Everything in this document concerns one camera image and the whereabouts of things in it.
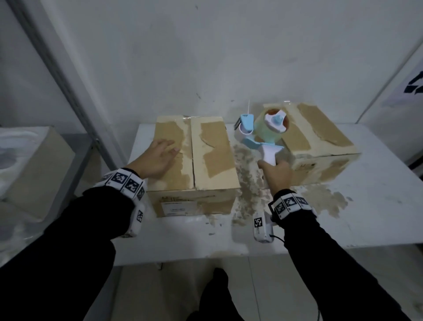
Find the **person's left arm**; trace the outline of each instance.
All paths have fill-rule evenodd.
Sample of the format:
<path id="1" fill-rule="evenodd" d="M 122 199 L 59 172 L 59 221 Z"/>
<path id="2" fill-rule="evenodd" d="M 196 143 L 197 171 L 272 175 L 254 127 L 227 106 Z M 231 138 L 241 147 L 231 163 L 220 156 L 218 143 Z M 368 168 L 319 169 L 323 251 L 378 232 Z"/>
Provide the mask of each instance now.
<path id="1" fill-rule="evenodd" d="M 161 176 L 179 152 L 165 151 L 173 143 L 153 141 L 138 159 L 108 179 L 117 172 L 130 173 L 142 184 L 147 177 Z M 0 268 L 4 315 L 84 318 L 113 267 L 110 240 L 127 232 L 135 207 L 119 184 L 109 185 L 85 191 L 42 236 Z"/>

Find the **tile floor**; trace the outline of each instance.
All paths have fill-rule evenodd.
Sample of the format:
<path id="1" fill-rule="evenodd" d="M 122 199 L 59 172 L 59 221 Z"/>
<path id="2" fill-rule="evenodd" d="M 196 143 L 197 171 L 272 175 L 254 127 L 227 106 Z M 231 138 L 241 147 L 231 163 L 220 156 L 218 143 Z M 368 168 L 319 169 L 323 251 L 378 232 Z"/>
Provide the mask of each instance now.
<path id="1" fill-rule="evenodd" d="M 416 246 L 353 249 L 349 253 L 401 304 L 423 320 L 423 255 Z M 184 321 L 198 308 L 215 267 L 229 276 L 229 291 L 245 321 L 317 320 L 316 302 L 288 255 L 228 257 L 125 266 L 112 321 Z"/>

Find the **hand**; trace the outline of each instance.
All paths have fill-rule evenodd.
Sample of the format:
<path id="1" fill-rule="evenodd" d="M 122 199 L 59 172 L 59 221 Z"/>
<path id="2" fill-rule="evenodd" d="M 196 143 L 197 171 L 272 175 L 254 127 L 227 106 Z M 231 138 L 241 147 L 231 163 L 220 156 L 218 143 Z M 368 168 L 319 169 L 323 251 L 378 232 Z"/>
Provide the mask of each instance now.
<path id="1" fill-rule="evenodd" d="M 270 193 L 274 196 L 281 189 L 290 188 L 292 181 L 292 169 L 284 160 L 276 166 L 266 163 L 264 160 L 257 162 L 258 168 L 263 170 L 264 177 L 269 184 Z"/>
<path id="2" fill-rule="evenodd" d="M 142 179 L 160 178 L 172 166 L 172 161 L 179 152 L 176 147 L 165 152 L 166 148 L 174 143 L 175 141 L 166 139 L 154 140 L 140 157 L 125 167 L 136 171 Z"/>

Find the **person's leg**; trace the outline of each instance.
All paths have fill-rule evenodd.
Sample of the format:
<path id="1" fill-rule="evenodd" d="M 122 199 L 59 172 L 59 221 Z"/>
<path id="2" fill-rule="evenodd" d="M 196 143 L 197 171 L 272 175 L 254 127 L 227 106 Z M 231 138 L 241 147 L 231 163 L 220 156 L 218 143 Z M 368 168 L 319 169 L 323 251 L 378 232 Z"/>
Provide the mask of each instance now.
<path id="1" fill-rule="evenodd" d="M 228 275 L 215 268 L 213 279 L 206 285 L 200 299 L 199 311 L 193 312 L 187 321 L 200 320 L 244 321 L 238 314 L 228 290 Z"/>

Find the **person's left hand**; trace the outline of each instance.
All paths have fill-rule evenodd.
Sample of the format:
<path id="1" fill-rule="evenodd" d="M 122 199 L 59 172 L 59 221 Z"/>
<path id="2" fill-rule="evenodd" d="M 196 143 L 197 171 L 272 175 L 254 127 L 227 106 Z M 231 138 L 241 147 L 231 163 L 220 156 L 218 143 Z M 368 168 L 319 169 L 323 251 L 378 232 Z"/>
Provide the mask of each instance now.
<path id="1" fill-rule="evenodd" d="M 179 152 L 176 147 L 165 152 L 166 147 L 174 143 L 175 141 L 166 139 L 153 140 L 140 157 L 125 167 L 136 171 L 142 179 L 159 178 L 172 166 L 172 161 Z"/>

